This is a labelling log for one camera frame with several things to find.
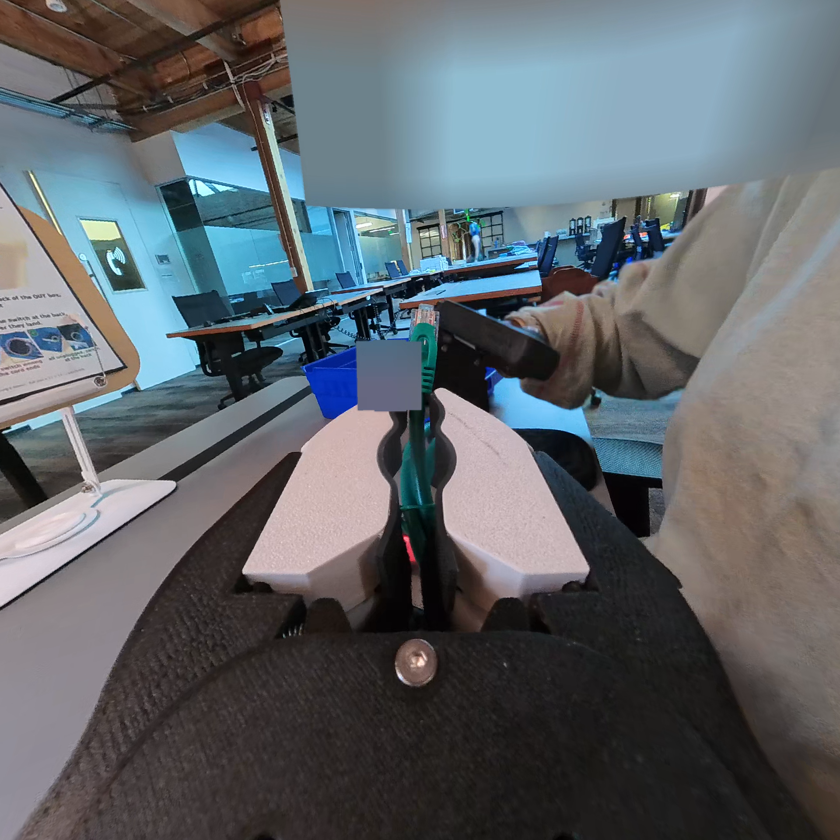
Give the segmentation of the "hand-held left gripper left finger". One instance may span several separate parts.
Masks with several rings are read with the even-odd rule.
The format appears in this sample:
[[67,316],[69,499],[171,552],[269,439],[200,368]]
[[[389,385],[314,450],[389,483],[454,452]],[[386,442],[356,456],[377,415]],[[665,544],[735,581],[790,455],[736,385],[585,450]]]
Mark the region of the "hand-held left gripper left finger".
[[405,548],[394,475],[400,414],[349,410],[302,446],[245,562],[252,585],[360,607],[405,606]]

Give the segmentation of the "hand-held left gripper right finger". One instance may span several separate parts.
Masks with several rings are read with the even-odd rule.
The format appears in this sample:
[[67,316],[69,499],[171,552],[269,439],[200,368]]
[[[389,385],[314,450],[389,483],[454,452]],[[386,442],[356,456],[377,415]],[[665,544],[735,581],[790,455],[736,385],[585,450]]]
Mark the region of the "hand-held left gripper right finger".
[[461,396],[433,393],[437,509],[467,601],[557,592],[590,566],[525,440]]

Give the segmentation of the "blue plastic bin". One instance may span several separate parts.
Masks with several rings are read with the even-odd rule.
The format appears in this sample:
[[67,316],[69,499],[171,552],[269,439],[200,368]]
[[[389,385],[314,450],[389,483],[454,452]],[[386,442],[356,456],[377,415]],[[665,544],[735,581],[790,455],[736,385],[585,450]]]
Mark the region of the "blue plastic bin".
[[324,418],[333,420],[358,405],[357,348],[368,343],[358,342],[303,366]]

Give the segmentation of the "person's right forearm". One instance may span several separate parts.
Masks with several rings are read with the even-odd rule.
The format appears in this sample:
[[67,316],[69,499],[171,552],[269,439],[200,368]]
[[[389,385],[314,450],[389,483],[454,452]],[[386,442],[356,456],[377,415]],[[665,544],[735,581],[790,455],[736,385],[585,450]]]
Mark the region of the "person's right forearm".
[[717,286],[705,289],[663,260],[631,266],[617,283],[586,295],[564,292],[507,316],[560,356],[549,378],[523,375],[525,393],[562,408],[584,404],[595,389],[654,400],[683,389],[732,307]]

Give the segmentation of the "grey desk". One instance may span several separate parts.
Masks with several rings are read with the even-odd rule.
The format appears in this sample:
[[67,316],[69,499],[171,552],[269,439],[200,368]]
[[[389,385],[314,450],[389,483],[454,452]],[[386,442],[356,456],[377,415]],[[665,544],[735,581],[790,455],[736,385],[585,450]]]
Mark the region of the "grey desk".
[[[244,573],[304,445],[328,423],[306,380],[280,381],[196,425],[268,422],[175,480],[150,511],[2,609],[2,838],[24,833],[67,765],[80,772],[77,816],[92,835],[132,834],[175,819],[197,837],[232,816],[236,837],[477,837],[501,777],[480,768],[528,762],[508,721],[515,678],[562,641],[482,633],[493,607],[455,600],[466,633],[381,629],[384,594],[408,565],[399,501],[387,501],[373,560],[382,585],[337,607],[343,584],[310,594],[252,583]],[[394,558],[390,551],[395,550]],[[476,745],[457,745],[468,719]]]

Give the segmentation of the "wooden office table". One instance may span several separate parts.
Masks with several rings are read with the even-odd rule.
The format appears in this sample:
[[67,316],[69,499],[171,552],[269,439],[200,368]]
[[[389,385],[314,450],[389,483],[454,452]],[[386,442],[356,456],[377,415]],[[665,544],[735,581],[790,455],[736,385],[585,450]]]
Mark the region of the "wooden office table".
[[414,297],[401,300],[399,309],[406,312],[421,305],[435,306],[442,301],[486,309],[487,306],[499,306],[504,301],[539,299],[541,295],[542,278],[536,269],[532,269],[503,276],[441,283]]

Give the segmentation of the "black padded wrist rest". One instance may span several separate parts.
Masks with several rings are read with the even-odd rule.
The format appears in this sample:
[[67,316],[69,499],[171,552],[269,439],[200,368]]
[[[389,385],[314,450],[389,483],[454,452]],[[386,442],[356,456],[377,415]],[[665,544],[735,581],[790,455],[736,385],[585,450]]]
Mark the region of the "black padded wrist rest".
[[543,452],[586,491],[598,484],[600,467],[595,451],[582,437],[552,428],[515,428],[534,452]]

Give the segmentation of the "grey mesh office chair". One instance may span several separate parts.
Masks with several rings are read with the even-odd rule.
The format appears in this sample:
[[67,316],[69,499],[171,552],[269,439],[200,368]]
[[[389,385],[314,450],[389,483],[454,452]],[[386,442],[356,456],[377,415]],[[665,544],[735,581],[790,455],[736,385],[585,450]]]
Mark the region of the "grey mesh office chair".
[[641,539],[651,533],[649,492],[661,490],[662,450],[674,401],[589,395],[585,412],[613,511]]

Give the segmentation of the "long office table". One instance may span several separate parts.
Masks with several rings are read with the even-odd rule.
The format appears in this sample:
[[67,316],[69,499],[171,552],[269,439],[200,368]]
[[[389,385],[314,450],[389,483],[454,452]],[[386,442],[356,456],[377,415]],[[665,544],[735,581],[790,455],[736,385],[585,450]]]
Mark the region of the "long office table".
[[[278,334],[295,333],[303,342],[305,357],[308,363],[311,363],[322,360],[329,354],[328,341],[323,338],[321,326],[339,315],[354,314],[360,337],[363,340],[369,339],[371,333],[362,311],[374,305],[374,297],[381,295],[384,290],[381,285],[357,287],[338,295],[327,296],[304,308],[235,318],[221,327],[220,331],[241,329],[248,349],[255,347],[253,339],[259,338],[263,343],[264,339]],[[209,332],[209,329],[185,329],[169,332],[166,337],[191,340],[194,335],[202,336]]]

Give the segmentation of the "black office chair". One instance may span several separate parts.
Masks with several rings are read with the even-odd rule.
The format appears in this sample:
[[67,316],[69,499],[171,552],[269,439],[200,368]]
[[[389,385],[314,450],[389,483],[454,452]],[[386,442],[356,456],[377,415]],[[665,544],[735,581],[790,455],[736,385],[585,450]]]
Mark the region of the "black office chair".
[[196,343],[199,365],[208,377],[224,376],[230,386],[218,404],[224,410],[230,401],[239,402],[266,386],[263,370],[283,355],[280,347],[263,346],[253,339],[255,347],[246,348],[241,329],[221,332],[220,328],[235,320],[216,290],[172,298],[189,329],[209,329],[207,335],[191,337]]

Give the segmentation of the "white document stand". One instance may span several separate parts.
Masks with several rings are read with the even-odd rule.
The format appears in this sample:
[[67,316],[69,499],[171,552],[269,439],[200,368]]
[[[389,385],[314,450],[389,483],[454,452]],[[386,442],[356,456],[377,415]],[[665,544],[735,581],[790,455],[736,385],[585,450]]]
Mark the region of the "white document stand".
[[101,480],[71,406],[60,410],[83,479],[81,490],[1,535],[1,606],[105,540],[176,489],[170,479]]

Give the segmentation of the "lit phone icon sign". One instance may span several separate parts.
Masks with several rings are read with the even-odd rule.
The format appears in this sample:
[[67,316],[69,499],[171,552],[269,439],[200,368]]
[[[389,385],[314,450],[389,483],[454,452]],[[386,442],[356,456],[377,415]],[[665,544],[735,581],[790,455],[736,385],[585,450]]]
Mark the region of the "lit phone icon sign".
[[122,294],[147,290],[117,220],[79,217],[78,222],[112,293]]

